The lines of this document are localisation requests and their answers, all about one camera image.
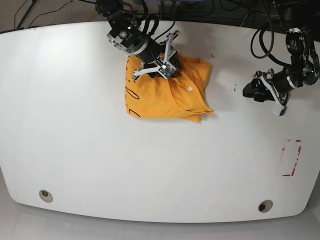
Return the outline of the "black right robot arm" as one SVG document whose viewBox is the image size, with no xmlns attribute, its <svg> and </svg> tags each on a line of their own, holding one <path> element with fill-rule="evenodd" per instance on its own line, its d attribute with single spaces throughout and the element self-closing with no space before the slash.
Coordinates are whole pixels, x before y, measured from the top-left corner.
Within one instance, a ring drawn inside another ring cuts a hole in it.
<svg viewBox="0 0 320 240">
<path fill-rule="evenodd" d="M 178 51 L 172 46 L 180 32 L 166 31 L 166 40 L 157 42 L 153 35 L 159 26 L 160 16 L 149 13 L 145 1 L 140 4 L 143 13 L 138 13 L 131 3 L 122 0 L 97 0 L 95 10 L 106 18 L 111 27 L 107 34 L 109 42 L 129 57 L 140 60 L 140 67 L 133 69 L 133 82 L 144 74 L 169 79 L 182 70 Z"/>
</svg>

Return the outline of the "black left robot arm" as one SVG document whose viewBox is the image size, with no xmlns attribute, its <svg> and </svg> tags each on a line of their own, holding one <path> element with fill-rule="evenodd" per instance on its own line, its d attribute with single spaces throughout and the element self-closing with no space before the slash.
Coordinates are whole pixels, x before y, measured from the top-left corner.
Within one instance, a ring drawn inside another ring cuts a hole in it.
<svg viewBox="0 0 320 240">
<path fill-rule="evenodd" d="M 320 2 L 318 0 L 276 0 L 274 6 L 278 19 L 268 19 L 255 33 L 264 52 L 263 58 L 283 67 L 275 73 L 257 71 L 253 79 L 242 90 L 245 98 L 256 102 L 273 101 L 282 115 L 287 108 L 291 92 L 304 85 L 312 86 L 320 78 L 320 60 L 316 52 L 312 27 L 320 19 Z M 264 34 L 271 31 L 271 42 L 275 43 L 274 24 L 280 24 L 286 30 L 285 46 L 290 53 L 291 63 L 285 63 L 272 55 L 272 48 L 266 48 Z"/>
</svg>

